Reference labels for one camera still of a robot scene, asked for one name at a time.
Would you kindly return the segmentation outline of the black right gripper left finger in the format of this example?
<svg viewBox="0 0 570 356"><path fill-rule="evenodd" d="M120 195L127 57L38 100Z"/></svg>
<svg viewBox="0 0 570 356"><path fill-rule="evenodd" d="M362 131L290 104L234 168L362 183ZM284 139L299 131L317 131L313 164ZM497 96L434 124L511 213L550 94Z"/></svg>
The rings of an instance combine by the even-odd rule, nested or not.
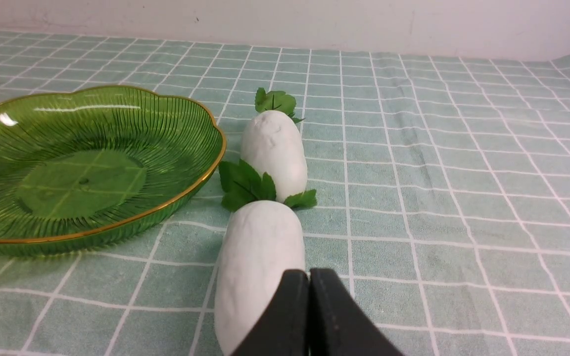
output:
<svg viewBox="0 0 570 356"><path fill-rule="evenodd" d="M308 297L307 274L286 270L267 308L233 355L306 356Z"/></svg>

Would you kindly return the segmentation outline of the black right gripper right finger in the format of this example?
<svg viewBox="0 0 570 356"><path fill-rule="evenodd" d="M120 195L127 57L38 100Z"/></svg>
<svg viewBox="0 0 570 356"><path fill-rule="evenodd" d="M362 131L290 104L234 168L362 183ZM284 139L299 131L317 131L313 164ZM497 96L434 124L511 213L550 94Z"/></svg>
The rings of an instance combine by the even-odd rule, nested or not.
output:
<svg viewBox="0 0 570 356"><path fill-rule="evenodd" d="M330 268L310 270L308 341L311 356L401 356Z"/></svg>

